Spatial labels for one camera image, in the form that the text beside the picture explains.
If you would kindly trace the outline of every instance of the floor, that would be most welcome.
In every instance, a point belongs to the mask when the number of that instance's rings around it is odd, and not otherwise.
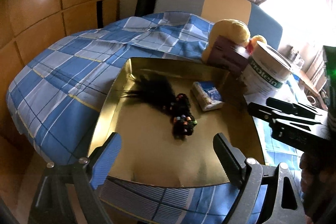
[[[32,200],[45,166],[46,163],[40,155],[34,153],[22,180],[16,210],[14,212],[12,211],[20,224],[27,224],[28,222]],[[68,193],[78,224],[86,224],[87,222],[80,209],[73,185],[68,185]],[[104,207],[114,224],[137,224],[136,220],[120,214],[111,207],[106,205],[104,205]]]

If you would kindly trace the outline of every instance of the plaid bedsheet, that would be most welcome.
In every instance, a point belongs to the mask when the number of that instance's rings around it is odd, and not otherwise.
[[[107,92],[128,58],[173,58],[199,62],[212,26],[213,23],[196,15],[166,12],[142,18],[130,17],[103,29],[62,38],[26,65],[8,88],[6,101],[18,131],[28,138],[46,161],[59,165],[73,163],[87,154]],[[298,91],[294,92],[294,89],[299,90],[296,83],[288,84],[296,99],[301,96]],[[260,120],[255,122],[266,161],[270,165],[284,161],[293,174],[300,174],[297,151],[271,139],[269,127]],[[119,191],[121,200],[125,197],[125,189],[133,194],[132,199],[134,195],[146,198],[143,189],[133,189],[133,186],[117,182],[107,183],[109,185],[104,186],[102,196],[122,211],[127,212],[126,204],[116,206],[117,201],[111,199],[116,199],[118,195],[109,195],[111,189],[115,193]],[[186,204],[173,206],[173,213],[168,209],[169,202],[163,206],[163,197],[169,190],[165,190],[163,196],[155,201],[161,202],[164,215],[174,215],[176,221],[169,220],[168,223],[219,223],[238,193],[230,184],[181,191],[187,191],[185,202],[189,204],[188,208]],[[264,189],[261,190],[261,201],[263,195]],[[195,206],[195,210],[189,209],[190,206]],[[152,223],[165,223],[164,217],[155,218],[160,210],[154,211],[155,215],[149,218]],[[256,205],[254,219],[259,212],[260,204]],[[198,214],[200,221],[196,218],[192,220]]]

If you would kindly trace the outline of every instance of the metal screw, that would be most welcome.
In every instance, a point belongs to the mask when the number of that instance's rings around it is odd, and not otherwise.
[[[256,164],[257,163],[256,159],[254,159],[254,158],[247,158],[246,161],[247,161],[248,164]]]
[[[54,166],[55,166],[55,164],[54,164],[53,161],[47,163],[47,168],[53,168]]]
[[[286,164],[285,162],[281,162],[281,163],[280,163],[280,167],[281,167],[282,169],[288,169],[288,164]]]
[[[80,158],[80,159],[78,160],[78,162],[79,162],[80,164],[87,164],[88,161],[89,161],[89,159],[86,158],[86,157],[82,157],[82,158]]]

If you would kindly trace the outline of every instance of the bed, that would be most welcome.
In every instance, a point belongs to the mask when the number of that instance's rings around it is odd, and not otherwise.
[[[9,111],[19,133],[47,162],[66,165],[87,154],[107,92],[128,58],[200,62],[213,26],[204,19],[207,12],[160,12],[168,9],[163,3],[157,0],[158,13],[126,18],[102,29],[64,37],[15,77],[6,96]],[[241,17],[253,29],[251,34],[263,34],[259,31],[260,21],[251,20],[262,12],[250,5],[249,14],[244,13]],[[274,43],[276,40],[279,43],[279,37],[274,38]],[[292,76],[283,85],[279,98],[307,103]],[[271,139],[269,126],[259,119],[254,121],[266,164],[286,162],[299,185],[300,151]],[[238,194],[230,183],[170,189],[118,180],[106,180],[97,191],[103,202],[128,216],[148,223],[169,224],[221,223]],[[257,220],[265,191],[266,187],[260,189],[249,223]]]

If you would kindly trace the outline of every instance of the container lid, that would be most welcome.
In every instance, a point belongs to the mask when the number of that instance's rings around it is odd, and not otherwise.
[[[292,66],[290,65],[290,63],[286,60],[286,58],[284,58],[280,53],[278,53],[278,51],[276,51],[275,49],[273,49],[271,46],[263,43],[263,42],[259,42],[257,41],[258,45],[261,46],[266,52],[268,52],[271,56],[273,56],[273,58],[275,58],[278,62],[280,62],[284,67],[290,69],[292,68]]]

